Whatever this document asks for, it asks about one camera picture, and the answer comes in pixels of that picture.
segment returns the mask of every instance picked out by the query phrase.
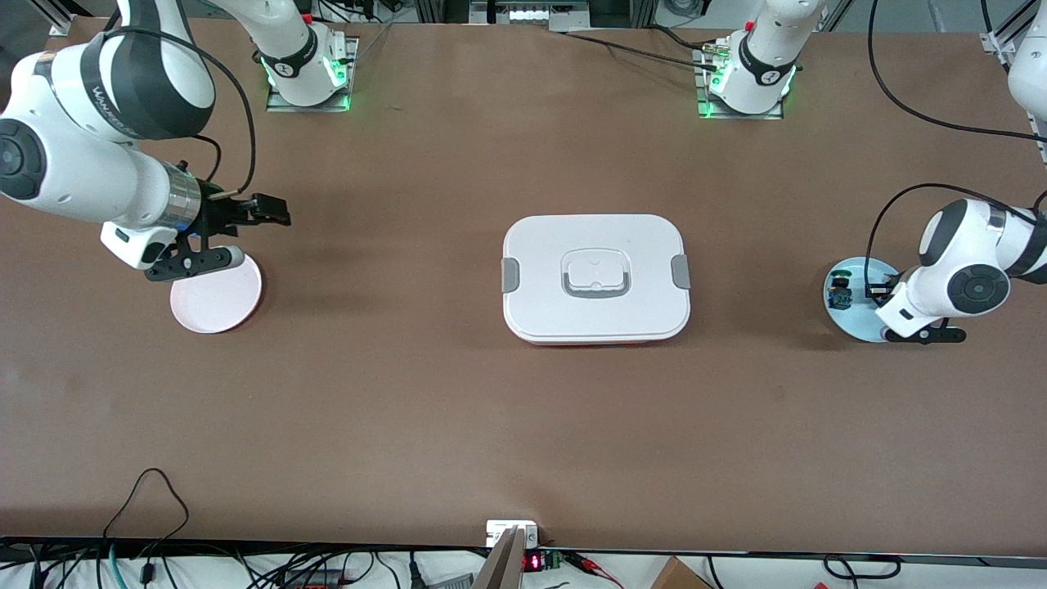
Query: blue cable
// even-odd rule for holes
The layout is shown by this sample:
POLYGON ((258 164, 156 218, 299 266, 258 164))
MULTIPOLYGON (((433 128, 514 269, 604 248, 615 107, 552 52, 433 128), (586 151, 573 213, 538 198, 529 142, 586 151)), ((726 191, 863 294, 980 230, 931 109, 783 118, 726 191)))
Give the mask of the blue cable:
POLYGON ((113 569, 113 576, 116 577, 116 585, 119 585, 120 589, 128 589, 128 584, 124 583, 124 575, 120 574, 120 569, 116 566, 116 546, 109 546, 109 566, 113 569))

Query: round disc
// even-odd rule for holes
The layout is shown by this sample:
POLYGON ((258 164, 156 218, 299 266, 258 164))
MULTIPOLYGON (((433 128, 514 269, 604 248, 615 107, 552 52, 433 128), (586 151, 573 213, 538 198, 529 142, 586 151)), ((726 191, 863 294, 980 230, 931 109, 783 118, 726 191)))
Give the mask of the round disc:
POLYGON ((244 254, 235 268, 171 284, 171 313, 197 334, 220 334, 244 322, 262 299, 262 270, 244 254))
MULTIPOLYGON (((837 327, 844 331, 852 338, 863 342, 879 343, 884 340, 884 322, 876 316, 876 304, 872 299, 865 296, 865 277, 863 276, 863 266, 865 256, 848 257, 832 266, 828 275, 825 276, 825 286, 822 288, 822 303, 825 311, 829 313, 829 318, 837 324, 837 327), (832 284, 832 272, 847 270, 850 273, 851 308, 846 311, 829 309, 829 285, 832 284)), ((869 280, 873 284, 884 281, 889 274, 896 274, 897 270, 892 268, 887 262, 882 262, 875 257, 869 257, 869 280)))

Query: brown table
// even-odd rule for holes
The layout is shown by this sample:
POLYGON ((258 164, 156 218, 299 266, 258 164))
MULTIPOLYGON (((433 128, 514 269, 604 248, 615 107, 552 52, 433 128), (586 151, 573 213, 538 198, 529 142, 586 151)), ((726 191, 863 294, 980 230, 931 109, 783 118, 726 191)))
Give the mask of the brown table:
MULTIPOLYGON (((717 121, 696 115, 686 68, 525 26, 394 26, 351 112, 268 114, 246 33, 193 28, 247 86, 253 188, 286 198, 294 225, 243 231, 265 300, 201 337, 97 226, 2 204, 4 534, 98 534, 157 466, 193 511, 183 537, 475 544, 486 519, 520 517, 561 546, 1047 556, 1047 291, 1017 284, 956 347, 826 325, 824 272, 862 253, 900 188, 1028 205, 1044 187, 1029 142, 892 106, 862 36, 811 39, 785 120, 717 121), (506 327, 506 229, 595 211, 680 228, 694 289, 678 337, 537 348, 506 327)), ((602 35, 686 56, 651 31, 602 35)), ((975 37, 879 39, 903 99, 1028 130, 975 37)), ((235 186, 246 133, 216 80, 207 134, 235 186)), ((188 139, 146 149, 200 173, 213 157, 188 139)), ((899 203, 875 254, 916 263, 953 198, 899 203)), ((154 480, 116 533, 177 519, 154 480)))

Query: light blue plate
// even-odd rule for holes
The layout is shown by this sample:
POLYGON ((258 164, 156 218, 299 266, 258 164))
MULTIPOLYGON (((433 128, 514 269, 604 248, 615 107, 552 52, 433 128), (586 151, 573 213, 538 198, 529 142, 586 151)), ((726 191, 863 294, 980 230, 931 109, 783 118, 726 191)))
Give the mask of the light blue plate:
MULTIPOLYGON (((832 266, 825 276, 825 285, 822 287, 822 304, 829 314, 829 319, 837 327, 844 331, 848 336, 862 340, 863 342, 881 343, 884 340, 884 322, 876 317, 876 304, 865 296, 865 276, 863 266, 865 255, 859 257, 847 257, 839 264, 832 266), (829 309, 829 285, 832 284, 832 273, 839 270, 851 272, 851 309, 847 311, 829 309)), ((875 257, 869 257, 869 280, 873 284, 887 280, 888 275, 898 273, 887 262, 881 262, 875 257)))

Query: white container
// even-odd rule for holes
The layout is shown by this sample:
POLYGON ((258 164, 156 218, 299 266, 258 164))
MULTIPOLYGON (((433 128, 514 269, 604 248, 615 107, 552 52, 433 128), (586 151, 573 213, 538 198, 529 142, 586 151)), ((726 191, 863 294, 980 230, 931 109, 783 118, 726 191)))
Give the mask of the white container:
POLYGON ((691 315, 690 287, 684 240, 656 214, 527 217, 506 233, 503 311, 532 344, 672 338, 691 315))

